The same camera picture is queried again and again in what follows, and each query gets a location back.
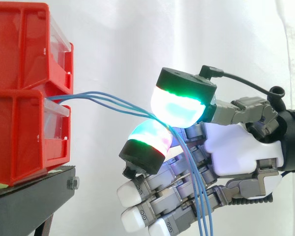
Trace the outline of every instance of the white fingertip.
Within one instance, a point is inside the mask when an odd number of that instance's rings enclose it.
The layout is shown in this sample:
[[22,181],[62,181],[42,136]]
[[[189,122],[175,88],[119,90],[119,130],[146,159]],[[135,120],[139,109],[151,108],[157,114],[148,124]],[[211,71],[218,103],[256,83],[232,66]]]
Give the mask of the white fingertip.
[[162,218],[159,218],[155,223],[148,227],[148,233],[150,236],[171,236],[167,225]]
[[135,206],[142,202],[136,185],[132,181],[128,181],[127,183],[123,184],[117,190],[117,195],[121,205],[125,208]]
[[142,215],[139,212],[139,209],[134,206],[121,214],[121,221],[123,223],[124,229],[128,233],[138,231],[145,228],[145,223],[142,219]]

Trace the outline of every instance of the green light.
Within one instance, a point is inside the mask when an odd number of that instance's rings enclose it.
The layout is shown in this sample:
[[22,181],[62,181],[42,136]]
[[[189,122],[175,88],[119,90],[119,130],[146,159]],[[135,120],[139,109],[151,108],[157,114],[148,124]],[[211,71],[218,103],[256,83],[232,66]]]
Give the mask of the green light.
[[188,128],[197,122],[206,106],[196,99],[177,96],[156,87],[151,108],[162,122],[173,127]]
[[173,137],[159,122],[148,119],[135,128],[128,140],[130,139],[144,142],[165,156],[171,147]]

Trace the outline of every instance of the black cable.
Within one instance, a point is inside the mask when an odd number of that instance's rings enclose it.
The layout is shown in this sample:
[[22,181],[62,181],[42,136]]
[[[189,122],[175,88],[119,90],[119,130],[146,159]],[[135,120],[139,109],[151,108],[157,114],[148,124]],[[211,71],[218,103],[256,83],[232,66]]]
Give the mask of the black cable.
[[243,79],[243,78],[241,78],[239,76],[236,76],[236,75],[225,73],[223,70],[212,67],[212,66],[203,65],[199,75],[201,77],[204,77],[204,78],[209,79],[209,80],[212,77],[218,78],[218,77],[223,77],[224,76],[224,77],[236,80],[238,82],[241,82],[241,83],[243,83],[245,85],[248,85],[248,86],[258,90],[259,92],[262,92],[262,93],[272,97],[273,99],[277,99],[277,100],[281,99],[285,95],[284,89],[282,89],[279,86],[273,87],[274,90],[272,90],[272,91],[267,91],[264,88],[254,84],[254,83],[252,83],[252,82],[250,82],[248,80],[245,80],[245,79]]
[[285,171],[285,172],[283,172],[283,173],[281,174],[282,178],[283,178],[285,175],[289,174],[290,172],[291,172],[291,171]]
[[252,83],[252,82],[250,82],[250,81],[248,81],[248,80],[245,80],[245,79],[243,79],[243,78],[241,78],[241,77],[239,77],[239,76],[236,76],[236,75],[232,75],[232,74],[229,74],[229,73],[225,73],[225,72],[224,72],[224,73],[223,73],[223,76],[225,76],[225,77],[227,77],[227,78],[230,78],[230,79],[233,79],[233,80],[236,80],[236,81],[238,81],[238,82],[241,82],[241,83],[243,83],[243,84],[245,84],[245,85],[248,85],[248,86],[250,86],[250,87],[252,87],[252,88],[258,90],[259,92],[262,92],[262,93],[264,93],[264,94],[266,94],[266,95],[268,95],[268,96],[271,96],[271,97],[273,97],[273,98],[280,99],[280,98],[284,97],[284,95],[285,95],[285,93],[282,93],[282,94],[276,94],[276,93],[273,93],[273,92],[267,91],[267,90],[265,90],[264,88],[262,88],[262,87],[260,87],[260,86],[258,86],[258,85],[256,85],[256,84],[254,84],[254,83]]

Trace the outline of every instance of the robotic hand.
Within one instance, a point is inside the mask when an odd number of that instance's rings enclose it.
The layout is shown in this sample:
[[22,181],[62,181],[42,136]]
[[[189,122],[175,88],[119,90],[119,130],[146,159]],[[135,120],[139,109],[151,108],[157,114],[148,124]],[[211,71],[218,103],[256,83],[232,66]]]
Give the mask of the robotic hand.
[[[272,202],[282,179],[278,171],[295,172],[295,111],[286,110],[280,99],[259,97],[216,100],[214,105],[214,116],[202,119],[206,123],[176,128],[201,174],[211,212],[227,205]],[[124,175],[132,180],[117,195],[128,208],[121,215],[127,232],[148,227],[151,236],[176,236],[197,221],[188,163],[177,145],[173,140],[155,174],[133,167],[132,159],[126,162]],[[231,180],[214,185],[218,178]]]

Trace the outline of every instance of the black metal stand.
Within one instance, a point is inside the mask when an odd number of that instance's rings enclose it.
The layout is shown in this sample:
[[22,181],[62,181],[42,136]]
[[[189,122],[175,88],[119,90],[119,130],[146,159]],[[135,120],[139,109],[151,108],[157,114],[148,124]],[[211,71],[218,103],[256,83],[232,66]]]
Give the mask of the black metal stand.
[[54,212],[74,195],[74,166],[0,189],[0,236],[48,236]]

